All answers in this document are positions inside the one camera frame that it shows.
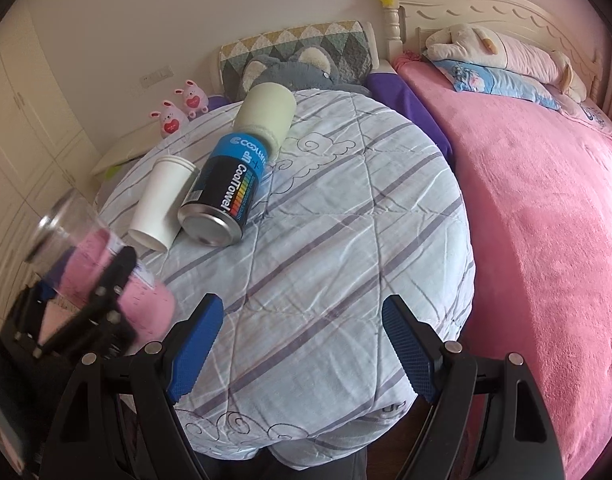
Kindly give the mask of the glass jar with pink label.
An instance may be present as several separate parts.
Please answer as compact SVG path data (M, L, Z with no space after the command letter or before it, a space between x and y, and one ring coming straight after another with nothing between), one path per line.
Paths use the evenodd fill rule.
M38 224L25 261L56 292L81 308L102 272L126 245L75 190L62 195ZM161 340L172 325L175 298L140 261L118 306L137 344Z

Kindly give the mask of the white paper cup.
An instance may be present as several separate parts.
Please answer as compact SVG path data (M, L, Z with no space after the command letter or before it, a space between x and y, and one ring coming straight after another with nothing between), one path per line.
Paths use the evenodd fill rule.
M193 162L179 156L158 158L138 200L128 234L138 244L168 252L181 229L178 209L199 174Z

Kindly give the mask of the cream wardrobe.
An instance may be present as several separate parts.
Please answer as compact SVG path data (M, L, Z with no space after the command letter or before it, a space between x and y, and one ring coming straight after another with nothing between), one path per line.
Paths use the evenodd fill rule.
M27 2L0 22L0 325L33 281L24 258L40 218L74 188L87 200L101 155L54 78Z

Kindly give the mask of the blue black Cool Towel can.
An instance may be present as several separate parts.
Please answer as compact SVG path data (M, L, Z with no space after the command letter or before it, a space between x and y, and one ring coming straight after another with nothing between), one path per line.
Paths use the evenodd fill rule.
M248 92L232 131L208 156L178 210L191 238L214 247L238 242L267 166L291 127L296 101L282 84L263 82Z

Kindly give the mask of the cream small headboard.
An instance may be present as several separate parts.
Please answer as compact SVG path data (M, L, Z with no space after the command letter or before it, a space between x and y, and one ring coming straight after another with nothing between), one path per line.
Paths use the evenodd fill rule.
M151 122L149 125L128 133L106 151L90 174L97 177L99 174L104 174L108 168L139 158L157 146L161 140L161 129L157 122Z

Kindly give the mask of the front pink bunny plush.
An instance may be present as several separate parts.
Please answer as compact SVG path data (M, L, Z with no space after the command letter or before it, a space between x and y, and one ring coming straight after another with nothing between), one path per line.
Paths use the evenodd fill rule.
M160 133L163 139L175 133L186 132L190 126L187 114L169 100L164 100L157 110L152 110L150 117L160 122Z

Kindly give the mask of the pink bunny plush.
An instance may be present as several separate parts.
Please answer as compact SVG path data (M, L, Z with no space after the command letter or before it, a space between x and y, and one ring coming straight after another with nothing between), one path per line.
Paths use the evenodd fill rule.
M189 119L197 118L210 111L208 95L192 79L187 79L184 88L178 88L174 93L180 96L182 109Z
M150 117L160 122L160 133L163 139L175 133L186 132L190 126L187 114L169 100L164 100L157 110L152 110Z

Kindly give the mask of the striped white folded quilt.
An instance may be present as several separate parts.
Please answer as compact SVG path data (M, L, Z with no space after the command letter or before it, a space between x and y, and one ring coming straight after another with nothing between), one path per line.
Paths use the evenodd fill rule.
M176 412L196 452L295 469L378 440L416 393L384 333L402 297L443 339L471 312L475 262L457 179L414 122L366 96L306 90L242 240L179 235L142 261L187 318L208 292L225 321Z

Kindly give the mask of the rear pink bunny plush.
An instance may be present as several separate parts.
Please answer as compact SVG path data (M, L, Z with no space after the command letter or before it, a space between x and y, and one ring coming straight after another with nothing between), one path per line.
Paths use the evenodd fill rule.
M182 109L189 119L197 118L210 111L208 95L192 79L187 79L184 88L178 88L174 93L180 96Z

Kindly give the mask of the pink fleece bed cover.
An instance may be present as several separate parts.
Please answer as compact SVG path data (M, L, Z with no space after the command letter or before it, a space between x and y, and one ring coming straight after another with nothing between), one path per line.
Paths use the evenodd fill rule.
M466 341L524 356L565 474L583 478L612 438L612 130L395 67L454 150L476 265Z

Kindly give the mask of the blue cartoon pillow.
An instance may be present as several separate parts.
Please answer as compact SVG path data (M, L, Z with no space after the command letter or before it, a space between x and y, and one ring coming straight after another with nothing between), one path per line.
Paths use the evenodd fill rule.
M507 96L533 102L548 110L560 110L559 102L539 81L504 70L453 60L432 61L458 92Z

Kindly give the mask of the purple cushion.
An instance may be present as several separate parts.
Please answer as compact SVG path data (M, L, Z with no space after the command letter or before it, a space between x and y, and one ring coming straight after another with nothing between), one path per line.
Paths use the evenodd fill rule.
M450 169L455 170L455 154L448 137L399 74L371 73L366 78L366 87L373 99L417 125L436 144Z

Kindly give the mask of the white pink plush dog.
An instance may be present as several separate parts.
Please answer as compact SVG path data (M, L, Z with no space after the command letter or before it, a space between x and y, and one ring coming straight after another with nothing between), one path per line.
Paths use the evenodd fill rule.
M576 103L588 98L586 84L563 52L540 47L474 24L452 25L425 40L431 61L453 60L510 70L556 87Z

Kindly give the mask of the cream wooden headboard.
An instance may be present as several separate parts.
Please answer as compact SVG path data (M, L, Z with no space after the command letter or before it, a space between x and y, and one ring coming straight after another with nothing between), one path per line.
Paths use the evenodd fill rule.
M612 44L609 62L601 52L588 55L554 14L530 0L381 0L386 58L408 50L419 53L436 30L474 23L503 32L544 50L566 54L582 77L590 98L612 122Z

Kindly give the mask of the white wall switch panel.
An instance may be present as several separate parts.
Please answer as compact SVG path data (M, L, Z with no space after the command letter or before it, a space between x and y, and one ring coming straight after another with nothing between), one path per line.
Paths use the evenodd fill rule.
M154 70L151 73L141 76L139 78L139 82L142 88L147 89L152 87L154 84L158 84L159 82L172 76L174 76L174 72L168 65L166 65L158 70Z

